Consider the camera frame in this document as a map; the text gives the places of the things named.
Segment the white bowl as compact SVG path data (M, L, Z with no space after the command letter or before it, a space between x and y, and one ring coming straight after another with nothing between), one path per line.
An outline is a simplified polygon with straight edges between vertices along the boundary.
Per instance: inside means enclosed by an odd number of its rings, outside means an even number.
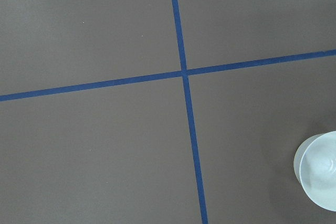
M309 199L335 212L335 131L303 141L296 150L293 170Z

